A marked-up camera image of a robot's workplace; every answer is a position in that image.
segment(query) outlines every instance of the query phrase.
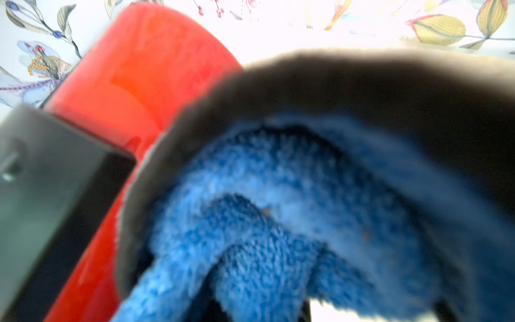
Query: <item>glossy red surface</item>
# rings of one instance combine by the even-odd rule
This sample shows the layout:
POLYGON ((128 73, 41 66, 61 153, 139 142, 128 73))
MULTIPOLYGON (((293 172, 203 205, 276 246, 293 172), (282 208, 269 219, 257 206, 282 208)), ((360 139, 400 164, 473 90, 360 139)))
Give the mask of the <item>glossy red surface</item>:
MULTIPOLYGON (((239 69, 230 52, 193 20, 161 6, 136 4, 111 25, 46 107, 141 162, 182 108, 239 69)), ((46 322, 105 322, 116 310, 116 215, 131 180, 46 322)))

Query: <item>black rectangular object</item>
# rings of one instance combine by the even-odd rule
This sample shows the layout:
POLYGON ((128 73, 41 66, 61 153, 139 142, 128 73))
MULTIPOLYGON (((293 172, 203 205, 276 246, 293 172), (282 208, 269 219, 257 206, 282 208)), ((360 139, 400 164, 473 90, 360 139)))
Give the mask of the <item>black rectangular object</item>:
POLYGON ((130 154, 48 112, 20 106, 8 115, 0 125, 0 320, 44 319, 134 166, 130 154))

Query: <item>yellow leaf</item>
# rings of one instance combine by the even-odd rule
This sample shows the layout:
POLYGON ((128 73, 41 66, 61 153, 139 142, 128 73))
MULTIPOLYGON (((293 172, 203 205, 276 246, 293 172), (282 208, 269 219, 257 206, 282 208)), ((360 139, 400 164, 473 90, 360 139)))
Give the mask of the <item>yellow leaf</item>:
POLYGON ((424 10, 431 11, 438 8, 441 4, 441 0, 425 0, 424 1, 424 10))
POLYGON ((324 30, 331 30, 331 28, 333 28, 334 24, 338 22, 344 12, 349 8, 351 2, 352 0, 345 0, 344 4, 338 5, 336 9, 334 9, 334 16, 324 30))
POLYGON ((478 40, 478 41, 474 41, 474 42, 472 42, 470 44, 466 44, 466 45, 460 46, 460 48, 467 48, 467 49, 478 50, 485 43, 485 41, 487 41, 486 38, 478 40))
POLYGON ((458 18, 433 14, 410 20, 411 26, 420 42, 447 46, 460 41, 465 36, 465 24, 458 18))
POLYGON ((489 38, 503 24, 507 14, 506 0, 487 0, 477 13, 476 22, 485 37, 489 38))

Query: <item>painted flower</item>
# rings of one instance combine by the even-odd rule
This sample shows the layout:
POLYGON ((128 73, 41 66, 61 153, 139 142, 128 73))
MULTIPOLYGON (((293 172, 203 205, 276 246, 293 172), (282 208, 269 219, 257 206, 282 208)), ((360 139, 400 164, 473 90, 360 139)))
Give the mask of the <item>painted flower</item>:
POLYGON ((20 63, 41 80, 20 81, 0 67, 0 103, 14 107, 23 101, 38 106, 63 81, 71 65, 44 43, 19 41, 18 47, 28 54, 20 56, 20 63))

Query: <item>blue fleece lining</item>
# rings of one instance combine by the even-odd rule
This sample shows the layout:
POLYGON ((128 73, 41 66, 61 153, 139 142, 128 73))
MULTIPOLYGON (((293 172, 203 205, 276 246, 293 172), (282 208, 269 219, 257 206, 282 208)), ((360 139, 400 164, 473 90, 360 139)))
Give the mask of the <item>blue fleece lining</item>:
POLYGON ((155 261, 112 321, 196 321, 211 296, 234 322, 296 321, 308 297, 411 318, 441 296, 464 321, 502 321, 512 232, 405 140, 339 115, 239 124, 156 206, 155 261))

